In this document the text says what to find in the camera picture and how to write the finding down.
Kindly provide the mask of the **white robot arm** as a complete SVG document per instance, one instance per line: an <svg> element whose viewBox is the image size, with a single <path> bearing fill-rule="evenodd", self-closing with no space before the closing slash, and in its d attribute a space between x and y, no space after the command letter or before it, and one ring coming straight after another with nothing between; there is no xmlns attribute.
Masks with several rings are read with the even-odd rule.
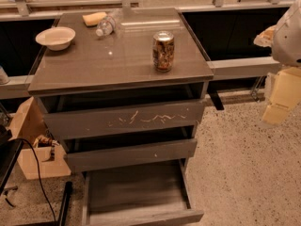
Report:
<svg viewBox="0 0 301 226"><path fill-rule="evenodd" d="M301 0L295 0L277 24L262 31L254 43L270 47L273 60L282 66L266 77L266 108L261 116L267 124L280 125L301 102Z"/></svg>

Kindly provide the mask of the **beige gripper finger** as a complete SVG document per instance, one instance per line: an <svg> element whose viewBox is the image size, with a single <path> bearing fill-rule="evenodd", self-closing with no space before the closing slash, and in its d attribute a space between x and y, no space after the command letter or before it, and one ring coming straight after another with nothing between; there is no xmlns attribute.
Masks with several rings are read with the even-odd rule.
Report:
<svg viewBox="0 0 301 226"><path fill-rule="evenodd" d="M301 102L301 70L291 67L269 75L266 92L267 106L261 120L279 125Z"/></svg>

